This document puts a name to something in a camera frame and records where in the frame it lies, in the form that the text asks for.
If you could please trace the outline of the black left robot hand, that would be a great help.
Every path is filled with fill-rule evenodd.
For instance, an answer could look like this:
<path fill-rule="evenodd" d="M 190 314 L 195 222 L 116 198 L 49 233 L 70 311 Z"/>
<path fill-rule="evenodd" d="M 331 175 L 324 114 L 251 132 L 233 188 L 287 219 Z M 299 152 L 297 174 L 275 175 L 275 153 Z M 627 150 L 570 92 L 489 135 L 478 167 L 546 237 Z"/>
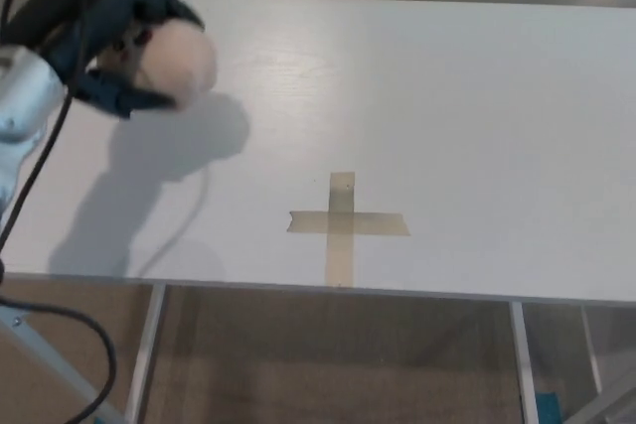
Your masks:
<path fill-rule="evenodd" d="M 28 0 L 1 29 L 4 45 L 38 53 L 77 100 L 129 118 L 178 109 L 212 87 L 214 48 L 182 0 Z"/>

